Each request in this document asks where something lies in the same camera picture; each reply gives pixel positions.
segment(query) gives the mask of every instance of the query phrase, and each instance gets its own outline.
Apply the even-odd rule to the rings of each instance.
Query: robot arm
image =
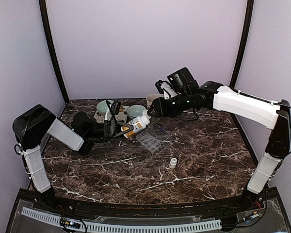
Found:
[[[248,182],[246,192],[257,195],[289,154],[291,123],[289,103],[265,100],[242,93],[220,83],[206,82],[199,86],[183,68],[168,76],[177,96],[153,101],[148,114],[154,117],[175,117],[182,111],[201,107],[233,113],[256,121],[272,130],[265,153]]]
[[[57,138],[81,155],[89,153],[94,145],[93,142],[76,134],[42,105],[37,105],[19,116],[13,123],[13,131],[18,142],[16,147],[19,147],[17,153],[23,156],[26,173],[30,175],[35,188],[40,193],[51,188],[40,148],[45,134]]]

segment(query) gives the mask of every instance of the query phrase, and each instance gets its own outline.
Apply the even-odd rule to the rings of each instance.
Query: white bottle cap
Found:
[[[170,162],[169,162],[169,168],[170,169],[174,169],[177,165],[177,159],[176,158],[171,158]]]
[[[147,109],[144,109],[143,112],[142,112],[142,114],[145,115],[146,118],[151,119],[151,116],[149,116],[149,115],[147,114]]]

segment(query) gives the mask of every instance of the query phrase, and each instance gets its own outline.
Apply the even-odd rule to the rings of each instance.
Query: bottle label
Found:
[[[128,124],[134,126],[134,129],[126,133],[127,137],[134,137],[137,134],[137,132],[139,132],[142,129],[142,125],[139,123],[137,119],[131,120]],[[128,129],[129,129],[128,127],[122,126],[123,131],[128,130]]]

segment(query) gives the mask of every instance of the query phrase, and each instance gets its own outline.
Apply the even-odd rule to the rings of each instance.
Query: white bowl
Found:
[[[161,94],[150,94],[146,97],[146,106],[149,109],[152,105],[153,100],[160,98],[160,97],[164,97],[164,95]]]
[[[96,109],[97,109],[97,111],[98,111],[102,116],[105,116],[105,115],[106,115],[106,112],[107,112],[107,110],[108,110],[108,105],[107,105],[106,101],[104,100],[104,101],[102,101],[102,102],[99,102],[99,103],[97,104]]]
[[[131,107],[128,108],[127,110],[127,114],[130,117],[130,119],[134,119],[136,117],[141,117],[143,115],[143,111],[146,108],[144,106],[141,105],[133,105]]]

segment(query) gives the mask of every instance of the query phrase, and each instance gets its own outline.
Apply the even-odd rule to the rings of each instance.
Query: white cable tie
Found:
[[[41,171],[42,169],[44,169],[44,165],[43,165],[42,167],[40,167],[37,171],[34,171],[34,172],[28,172],[28,173],[26,172],[26,174],[28,174],[28,175],[34,175],[35,173]]]
[[[260,173],[263,176],[266,176],[267,178],[270,178],[271,176],[265,174],[264,172],[261,172],[259,169],[257,169],[257,172]]]
[[[108,120],[108,114],[110,112],[110,109],[108,108],[107,112],[106,112],[106,116],[105,116],[105,120]]]
[[[24,155],[24,151],[23,151],[23,149],[22,149],[22,146],[21,146],[21,144],[19,143],[18,144],[18,146],[19,146],[19,148],[20,148],[20,151],[19,151],[19,154],[17,154],[17,155]]]

